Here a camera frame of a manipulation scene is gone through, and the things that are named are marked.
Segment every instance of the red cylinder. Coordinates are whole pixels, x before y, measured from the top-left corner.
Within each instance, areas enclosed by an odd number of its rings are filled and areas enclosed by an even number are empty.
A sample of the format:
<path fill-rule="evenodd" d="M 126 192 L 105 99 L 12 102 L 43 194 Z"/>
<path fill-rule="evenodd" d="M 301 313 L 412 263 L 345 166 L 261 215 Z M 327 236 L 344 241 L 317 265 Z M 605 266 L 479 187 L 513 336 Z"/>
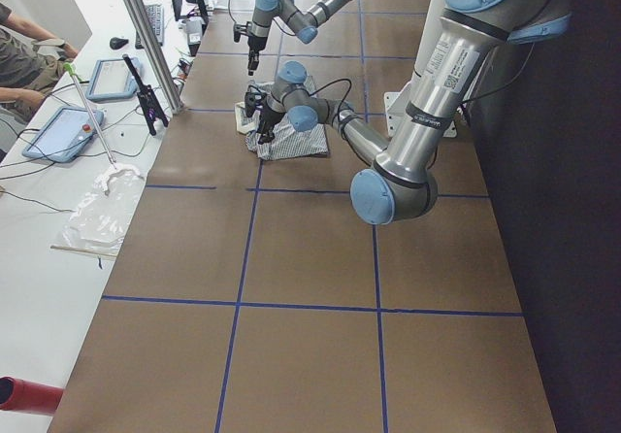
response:
<path fill-rule="evenodd" d="M 20 380 L 0 378 L 0 410 L 53 416 L 63 389 Z"/>

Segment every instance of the sleeve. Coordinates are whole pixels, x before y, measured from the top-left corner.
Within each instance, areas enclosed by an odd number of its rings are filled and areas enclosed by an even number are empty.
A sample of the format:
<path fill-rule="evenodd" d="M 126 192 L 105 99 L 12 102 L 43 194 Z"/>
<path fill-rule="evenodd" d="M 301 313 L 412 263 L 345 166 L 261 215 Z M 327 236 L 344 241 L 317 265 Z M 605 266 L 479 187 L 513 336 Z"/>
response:
<path fill-rule="evenodd" d="M 9 18 L 10 14 L 11 9 L 0 3 L 0 24 L 3 24 L 7 18 Z"/>

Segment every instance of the person's arm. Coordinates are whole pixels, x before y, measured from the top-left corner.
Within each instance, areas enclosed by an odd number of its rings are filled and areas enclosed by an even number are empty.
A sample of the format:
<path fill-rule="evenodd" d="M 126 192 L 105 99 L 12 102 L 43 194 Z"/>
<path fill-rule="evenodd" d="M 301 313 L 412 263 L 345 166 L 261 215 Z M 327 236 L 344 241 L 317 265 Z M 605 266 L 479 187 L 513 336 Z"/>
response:
<path fill-rule="evenodd" d="M 53 33 L 48 32 L 41 25 L 25 17 L 18 16 L 15 13 L 10 13 L 2 25 L 14 30 L 17 33 L 25 35 L 28 38 L 32 38 L 33 40 L 41 41 L 50 38 L 57 38 Z M 71 58 L 76 57 L 79 52 L 69 43 L 65 43 L 63 49 L 65 50 L 67 57 Z"/>
<path fill-rule="evenodd" d="M 36 90 L 29 90 L 27 88 L 6 88 L 0 86 L 0 102 L 19 101 L 36 111 L 43 104 L 45 99 L 46 96 Z"/>

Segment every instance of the dark shirt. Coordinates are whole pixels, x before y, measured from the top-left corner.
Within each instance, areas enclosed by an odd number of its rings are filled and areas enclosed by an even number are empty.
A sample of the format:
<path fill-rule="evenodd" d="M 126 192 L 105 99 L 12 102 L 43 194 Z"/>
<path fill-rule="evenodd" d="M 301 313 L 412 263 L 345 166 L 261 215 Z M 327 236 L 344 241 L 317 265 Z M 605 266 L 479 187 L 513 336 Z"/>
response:
<path fill-rule="evenodd" d="M 0 3 L 0 25 L 11 9 Z M 24 88 L 46 68 L 46 60 L 0 27 L 0 86 Z"/>

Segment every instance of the black computer mouse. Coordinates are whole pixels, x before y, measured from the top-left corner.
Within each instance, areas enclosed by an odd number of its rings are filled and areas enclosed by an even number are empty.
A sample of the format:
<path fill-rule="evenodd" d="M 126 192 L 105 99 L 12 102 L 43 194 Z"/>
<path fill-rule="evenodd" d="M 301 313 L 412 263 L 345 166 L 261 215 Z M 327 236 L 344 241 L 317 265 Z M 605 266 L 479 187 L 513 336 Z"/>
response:
<path fill-rule="evenodd" d="M 129 40 L 127 40 L 126 38 L 112 37 L 110 39 L 110 48 L 112 48 L 113 50 L 120 50 L 128 43 Z"/>

